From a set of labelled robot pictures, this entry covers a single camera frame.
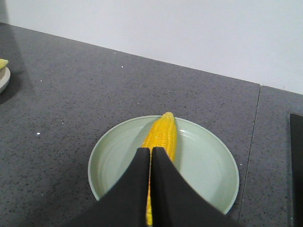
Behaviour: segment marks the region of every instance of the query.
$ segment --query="plate rim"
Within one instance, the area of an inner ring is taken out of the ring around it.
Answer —
[[[97,195],[97,193],[96,193],[96,191],[95,191],[95,189],[93,187],[93,182],[92,182],[92,179],[91,179],[90,169],[91,169],[92,157],[94,156],[94,154],[96,152],[96,148],[99,145],[99,143],[103,140],[104,137],[106,137],[111,131],[113,131],[115,128],[119,127],[120,125],[126,124],[128,122],[136,121],[136,120],[139,120],[139,119],[143,119],[143,118],[159,118],[159,117],[161,117],[161,115],[146,115],[146,116],[140,116],[140,117],[131,118],[129,120],[126,120],[124,122],[121,122],[121,123],[115,125],[111,129],[109,129],[106,133],[104,133],[103,136],[101,136],[101,138],[95,144],[95,146],[94,146],[94,148],[93,148],[93,150],[92,150],[92,152],[90,154],[89,165],[88,165],[89,186],[90,186],[90,189],[93,192],[93,195],[94,195],[94,197],[95,197],[96,200],[100,200],[100,197]],[[239,186],[240,186],[239,170],[238,170],[237,163],[236,163],[236,161],[235,161],[232,153],[230,152],[230,150],[228,149],[228,147],[215,134],[213,134],[211,131],[209,131],[208,129],[204,128],[203,126],[201,126],[201,125],[199,125],[197,123],[191,122],[189,120],[183,119],[183,118],[175,117],[175,119],[179,120],[179,121],[187,122],[189,124],[193,124],[194,126],[197,126],[198,128],[204,130],[205,132],[207,132],[211,136],[215,137],[221,143],[221,145],[225,148],[225,150],[227,151],[227,153],[229,154],[229,156],[230,156],[230,158],[232,160],[232,163],[234,164],[234,167],[235,167],[236,190],[235,190],[235,193],[234,193],[234,195],[233,195],[233,197],[231,199],[230,204],[226,207],[226,209],[224,211],[222,211],[224,214],[227,214],[227,212],[232,208],[233,204],[235,203],[235,201],[237,199],[237,196],[238,196],[238,193],[239,193]]]

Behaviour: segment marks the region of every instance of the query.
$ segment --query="corn cob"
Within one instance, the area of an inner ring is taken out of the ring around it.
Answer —
[[[166,112],[152,126],[145,141],[142,144],[143,148],[149,148],[152,151],[154,147],[165,148],[168,156],[172,161],[175,159],[177,146],[177,127],[175,124],[174,115],[171,112]],[[147,225],[152,225],[152,206],[150,195],[150,184],[148,187],[146,219]]]
[[[0,69],[4,68],[8,64],[8,60],[0,59]]]

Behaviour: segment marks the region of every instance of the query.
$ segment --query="plate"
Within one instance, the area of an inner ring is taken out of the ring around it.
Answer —
[[[0,69],[0,93],[6,88],[9,83],[10,71],[7,67]]]
[[[110,129],[97,142],[88,167],[89,184],[97,200],[121,177],[159,118],[130,119]],[[207,129],[175,119],[178,129],[175,167],[200,196],[226,214],[239,189],[239,171],[232,154]]]

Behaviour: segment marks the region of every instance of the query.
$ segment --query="white wall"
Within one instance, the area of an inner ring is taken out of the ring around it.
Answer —
[[[1,1],[1,22],[303,94],[302,0]]]

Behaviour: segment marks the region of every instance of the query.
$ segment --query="speckled countertop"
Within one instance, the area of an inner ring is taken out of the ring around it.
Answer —
[[[240,190],[228,215],[291,226],[289,113],[303,96],[0,24],[11,81],[0,94],[0,227],[59,226],[88,208],[97,140],[130,118],[172,111],[217,135]]]

